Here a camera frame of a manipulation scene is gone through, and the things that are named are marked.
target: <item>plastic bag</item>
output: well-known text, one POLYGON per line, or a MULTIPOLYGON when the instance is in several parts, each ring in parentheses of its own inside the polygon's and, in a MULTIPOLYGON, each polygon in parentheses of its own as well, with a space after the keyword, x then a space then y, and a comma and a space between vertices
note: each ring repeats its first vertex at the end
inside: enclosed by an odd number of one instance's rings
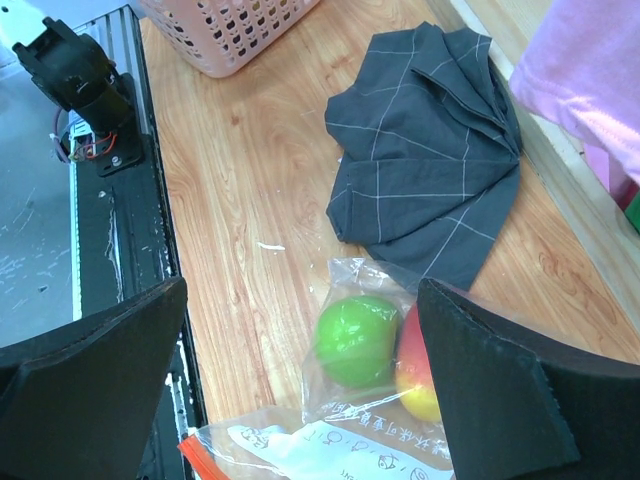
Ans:
POLYGON ((435 391, 409 378, 425 367, 430 375, 426 351, 426 363, 413 361, 419 352, 398 358, 419 279, 405 290, 386 267, 329 263, 331 289, 302 368, 302 410, 272 407, 196 431, 180 449, 203 480, 453 478, 435 391))

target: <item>laundry basket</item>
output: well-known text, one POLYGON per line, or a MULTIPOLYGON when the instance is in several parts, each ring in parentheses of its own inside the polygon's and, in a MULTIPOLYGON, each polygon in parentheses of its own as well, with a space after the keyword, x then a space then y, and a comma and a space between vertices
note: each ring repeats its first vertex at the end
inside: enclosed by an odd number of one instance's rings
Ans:
POLYGON ((140 0, 194 67, 227 77, 273 43, 320 0, 140 0))

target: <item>orange strip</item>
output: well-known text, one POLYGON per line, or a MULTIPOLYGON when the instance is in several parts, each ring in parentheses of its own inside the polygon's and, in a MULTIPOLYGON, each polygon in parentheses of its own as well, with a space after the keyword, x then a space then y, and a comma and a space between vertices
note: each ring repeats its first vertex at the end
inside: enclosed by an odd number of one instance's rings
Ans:
POLYGON ((178 449, 189 460, 191 466, 202 480, 230 480, 220 467, 216 465, 209 452, 202 446, 195 436, 187 438, 178 445, 178 449))

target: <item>wooden frame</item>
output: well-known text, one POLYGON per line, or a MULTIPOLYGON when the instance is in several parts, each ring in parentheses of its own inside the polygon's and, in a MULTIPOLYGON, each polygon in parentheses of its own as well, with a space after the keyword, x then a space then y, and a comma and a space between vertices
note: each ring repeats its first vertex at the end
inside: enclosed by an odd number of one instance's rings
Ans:
MULTIPOLYGON (((466 25, 494 38, 491 61, 506 84, 514 70, 512 60, 518 56, 514 46, 510 45, 510 55, 507 55, 495 40, 500 32, 487 31, 466 0, 427 0, 427 4, 445 30, 466 25)), ((484 13, 508 15, 499 9, 499 4, 500 1, 494 1, 484 13)), ((491 23, 495 27, 503 22, 491 23)), ((513 27, 509 19, 505 19, 504 24, 513 27)), ((560 127, 530 114, 515 101, 514 105, 524 151, 534 170, 620 307, 640 330, 640 295, 636 291, 640 286, 640 236, 582 159, 579 143, 560 127)))

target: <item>wooden table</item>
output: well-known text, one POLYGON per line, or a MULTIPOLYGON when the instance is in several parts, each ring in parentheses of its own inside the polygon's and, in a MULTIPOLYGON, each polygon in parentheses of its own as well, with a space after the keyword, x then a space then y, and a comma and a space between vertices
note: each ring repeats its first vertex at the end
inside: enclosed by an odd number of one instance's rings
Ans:
MULTIPOLYGON (((299 405, 326 262, 364 254, 338 242, 325 215, 341 156, 324 127, 327 99, 353 83, 374 33, 422 21, 435 22, 423 0, 322 0, 223 80, 188 66, 143 22, 210 421, 299 405)), ((472 291, 595 352, 640 361, 637 332, 526 159, 472 291)))

